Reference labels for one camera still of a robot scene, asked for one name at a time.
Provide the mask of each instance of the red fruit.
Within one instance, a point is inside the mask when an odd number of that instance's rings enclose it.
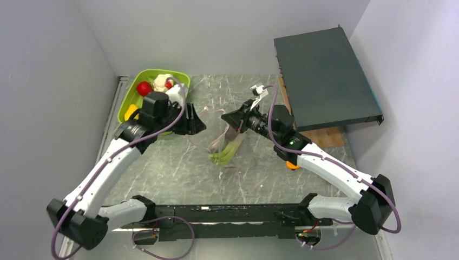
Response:
[[[153,88],[147,81],[142,81],[137,85],[137,92],[141,96],[146,96],[148,93],[152,92]]]
[[[167,89],[171,89],[172,88],[172,83],[170,83],[169,81],[164,83],[164,86],[167,88]]]

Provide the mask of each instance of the wooden board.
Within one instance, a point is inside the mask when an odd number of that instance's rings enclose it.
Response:
[[[282,98],[284,99],[284,104],[291,114],[292,112],[290,109],[290,104],[288,102],[287,90],[285,89],[282,77],[279,77],[279,86],[280,92],[282,93]],[[330,127],[311,131],[304,131],[300,132],[300,134],[311,139],[320,148],[344,146],[344,140],[341,136],[341,132],[339,131],[339,127]]]

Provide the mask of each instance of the green basket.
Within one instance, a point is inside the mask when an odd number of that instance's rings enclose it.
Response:
[[[123,103],[121,103],[120,110],[118,110],[118,122],[120,124],[124,123],[124,114],[126,113],[131,104],[136,104],[139,108],[141,108],[143,105],[143,96],[138,94],[137,85],[142,81],[148,81],[149,77],[155,79],[160,74],[171,74],[172,76],[177,78],[181,83],[185,83],[188,88],[191,83],[191,80],[188,75],[177,71],[165,69],[146,69],[142,71],[137,75],[137,77],[135,77],[134,81],[130,85],[129,90],[124,96]]]

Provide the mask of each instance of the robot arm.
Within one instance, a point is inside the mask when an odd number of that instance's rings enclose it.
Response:
[[[253,86],[251,90],[255,100],[247,100],[238,110],[223,114],[221,118],[239,133],[251,129],[270,139],[268,117],[258,111],[258,102],[267,95],[267,90],[264,86]],[[328,198],[310,193],[298,206],[301,217],[309,220],[333,218],[352,221],[366,233],[376,235],[392,213],[392,208],[385,198],[364,182],[378,188],[395,204],[389,179],[381,174],[374,178],[344,165],[296,132],[293,116],[285,106],[275,105],[272,109],[272,136],[282,147],[274,146],[277,155],[314,172],[347,196]]]
[[[54,226],[57,226],[64,213],[71,209],[59,229],[61,234],[90,250],[100,243],[108,231],[129,223],[156,218],[155,203],[142,196],[134,196],[124,203],[110,207],[102,207],[102,203],[126,169],[157,138],[139,141],[115,157],[113,154],[131,142],[171,125],[180,115],[179,104],[183,104],[178,94],[179,89],[179,86],[174,86],[166,94],[152,92],[145,96],[142,108],[121,124],[106,153],[83,182],[64,200],[53,199],[48,204],[47,212]],[[204,129],[206,125],[198,118],[194,106],[190,103],[186,104],[183,116],[171,128],[175,134],[180,135],[193,135]],[[97,175],[102,164],[106,166]],[[88,183],[91,185],[81,196]]]

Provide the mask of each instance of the clear plastic bag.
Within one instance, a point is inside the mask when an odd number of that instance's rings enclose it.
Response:
[[[220,116],[223,109],[204,111],[199,115],[207,129],[196,135],[189,135],[191,144],[205,150],[209,163],[220,167],[251,167],[254,165],[253,153],[246,134],[239,134]]]

